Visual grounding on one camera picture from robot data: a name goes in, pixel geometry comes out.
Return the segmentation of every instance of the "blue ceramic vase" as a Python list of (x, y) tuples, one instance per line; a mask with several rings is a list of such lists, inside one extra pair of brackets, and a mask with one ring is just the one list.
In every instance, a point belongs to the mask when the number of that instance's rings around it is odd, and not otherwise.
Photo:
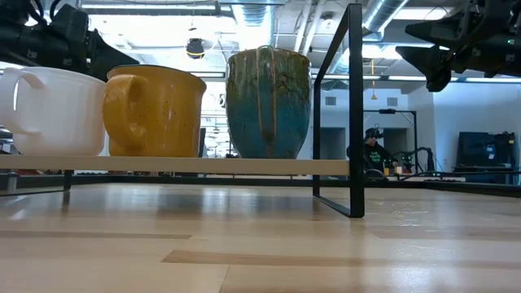
[(229, 59), (226, 115), (242, 158), (295, 159), (309, 127), (310, 62), (262, 46)]

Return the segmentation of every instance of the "white mug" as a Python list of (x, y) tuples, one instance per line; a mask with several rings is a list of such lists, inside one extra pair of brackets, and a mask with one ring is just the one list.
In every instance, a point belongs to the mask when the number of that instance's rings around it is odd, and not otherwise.
[(103, 149), (105, 83), (55, 68), (6, 68), (0, 124), (24, 155), (97, 155)]

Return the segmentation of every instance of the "wooden shelf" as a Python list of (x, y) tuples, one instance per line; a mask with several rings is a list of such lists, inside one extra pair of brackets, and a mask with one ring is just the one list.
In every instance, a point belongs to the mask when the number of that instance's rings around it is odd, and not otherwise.
[(348, 175), (347, 160), (251, 160), (166, 157), (1, 155), (0, 168), (161, 171), (265, 175)]

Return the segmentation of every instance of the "yellow mug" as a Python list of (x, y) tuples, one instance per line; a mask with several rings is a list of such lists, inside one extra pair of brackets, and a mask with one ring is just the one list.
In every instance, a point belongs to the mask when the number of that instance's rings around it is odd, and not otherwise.
[(120, 66), (108, 78), (103, 122), (110, 155), (197, 157), (204, 81), (153, 65)]

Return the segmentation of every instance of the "person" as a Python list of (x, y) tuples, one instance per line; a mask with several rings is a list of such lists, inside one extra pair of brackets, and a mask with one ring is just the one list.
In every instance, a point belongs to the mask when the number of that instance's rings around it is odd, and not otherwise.
[(380, 146), (376, 141), (379, 131), (376, 129), (366, 130), (366, 144), (364, 145), (364, 155), (370, 164), (370, 168), (375, 168), (383, 172), (384, 160), (390, 160), (392, 166), (398, 165), (398, 160), (395, 159), (383, 146)]

